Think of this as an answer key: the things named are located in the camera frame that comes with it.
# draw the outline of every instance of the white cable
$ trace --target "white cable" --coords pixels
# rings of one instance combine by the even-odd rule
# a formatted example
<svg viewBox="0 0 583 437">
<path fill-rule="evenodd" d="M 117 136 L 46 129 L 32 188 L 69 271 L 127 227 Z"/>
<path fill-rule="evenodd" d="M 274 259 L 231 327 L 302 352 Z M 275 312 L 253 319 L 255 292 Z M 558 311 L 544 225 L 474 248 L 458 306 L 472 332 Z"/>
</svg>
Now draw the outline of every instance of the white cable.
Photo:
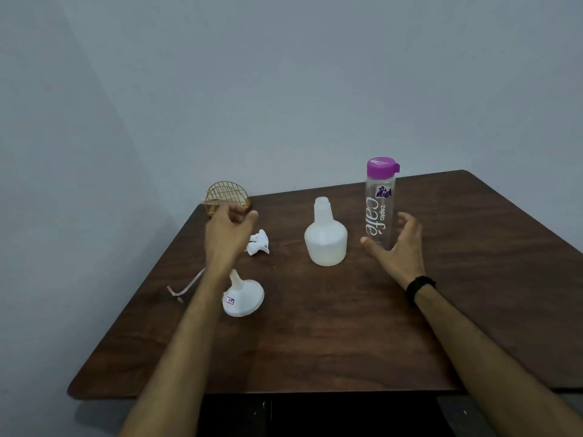
<svg viewBox="0 0 583 437">
<path fill-rule="evenodd" d="M 172 296 L 182 296 L 184 293 L 186 293 L 188 291 L 188 289 L 193 286 L 193 283 L 196 282 L 196 279 L 198 279 L 200 277 L 200 275 L 205 271 L 205 269 L 202 269 L 200 271 L 200 273 L 198 273 L 196 275 L 196 277 L 190 281 L 190 283 L 186 286 L 186 288 L 184 290 L 182 290 L 180 293 L 175 293 L 172 291 L 172 288 L 170 286 L 166 286 L 166 288 L 168 288 L 168 291 L 170 291 L 170 293 L 172 294 Z"/>
</svg>

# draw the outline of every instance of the wooden table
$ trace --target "wooden table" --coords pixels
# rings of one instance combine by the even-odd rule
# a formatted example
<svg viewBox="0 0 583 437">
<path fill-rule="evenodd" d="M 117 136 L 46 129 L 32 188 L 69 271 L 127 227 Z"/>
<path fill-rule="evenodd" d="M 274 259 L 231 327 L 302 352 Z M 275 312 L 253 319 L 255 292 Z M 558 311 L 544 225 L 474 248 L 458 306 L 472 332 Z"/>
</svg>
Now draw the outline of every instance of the wooden table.
<svg viewBox="0 0 583 437">
<path fill-rule="evenodd" d="M 582 388 L 583 255 L 469 172 L 399 178 L 396 190 L 397 210 L 423 223 L 440 292 L 542 382 Z M 304 244 L 318 196 L 348 229 L 334 267 L 312 263 Z M 222 315 L 208 393 L 462 388 L 419 311 L 361 249 L 362 183 L 253 204 L 271 254 L 242 255 L 237 270 L 265 300 L 251 316 Z M 140 393 L 186 309 L 166 285 L 183 288 L 204 266 L 206 220 L 200 205 L 71 382 L 72 397 Z"/>
</svg>

